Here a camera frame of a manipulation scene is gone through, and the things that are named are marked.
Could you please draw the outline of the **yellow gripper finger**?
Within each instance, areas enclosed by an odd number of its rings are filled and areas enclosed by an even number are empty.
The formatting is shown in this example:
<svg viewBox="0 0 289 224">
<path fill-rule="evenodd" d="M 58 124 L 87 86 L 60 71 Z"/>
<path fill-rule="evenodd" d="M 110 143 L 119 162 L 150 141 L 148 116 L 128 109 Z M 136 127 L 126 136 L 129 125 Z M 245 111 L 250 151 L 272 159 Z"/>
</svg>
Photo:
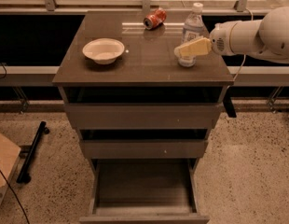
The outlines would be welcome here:
<svg viewBox="0 0 289 224">
<path fill-rule="evenodd" d="M 212 42 L 209 38 L 199 36 L 174 49 L 178 58 L 207 55 L 212 51 Z"/>
</svg>

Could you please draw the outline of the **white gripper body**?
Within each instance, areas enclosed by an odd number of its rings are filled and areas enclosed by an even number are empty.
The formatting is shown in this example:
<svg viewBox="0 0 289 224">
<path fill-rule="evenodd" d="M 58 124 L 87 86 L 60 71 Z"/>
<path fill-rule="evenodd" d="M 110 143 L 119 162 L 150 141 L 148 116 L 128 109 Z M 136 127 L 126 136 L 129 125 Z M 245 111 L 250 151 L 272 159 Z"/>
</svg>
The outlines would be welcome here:
<svg viewBox="0 0 289 224">
<path fill-rule="evenodd" d="M 213 51 L 219 55 L 232 56 L 240 54 L 238 28 L 239 21 L 217 23 L 210 32 Z"/>
</svg>

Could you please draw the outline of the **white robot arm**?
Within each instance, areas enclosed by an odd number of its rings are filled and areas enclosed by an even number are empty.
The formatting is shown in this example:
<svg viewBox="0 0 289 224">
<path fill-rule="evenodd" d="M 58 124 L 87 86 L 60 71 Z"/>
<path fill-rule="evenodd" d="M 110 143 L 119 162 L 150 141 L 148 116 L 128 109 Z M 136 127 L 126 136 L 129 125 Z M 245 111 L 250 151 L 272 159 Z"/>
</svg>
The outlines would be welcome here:
<svg viewBox="0 0 289 224">
<path fill-rule="evenodd" d="M 273 63 L 289 63 L 289 7 L 271 10 L 262 20 L 217 23 L 209 37 L 199 36 L 174 49 L 177 58 L 247 55 Z"/>
</svg>

